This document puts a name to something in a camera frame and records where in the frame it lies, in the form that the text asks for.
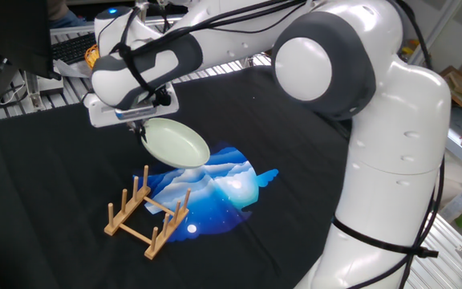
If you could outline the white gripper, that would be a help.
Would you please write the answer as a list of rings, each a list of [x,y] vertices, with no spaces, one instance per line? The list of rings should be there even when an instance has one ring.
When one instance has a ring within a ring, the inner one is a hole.
[[[167,83],[151,98],[133,104],[128,110],[107,106],[93,92],[83,97],[83,104],[88,109],[90,122],[94,127],[132,122],[134,132],[139,133],[144,143],[147,142],[146,130],[140,121],[173,114],[179,110],[179,101],[171,83]]]

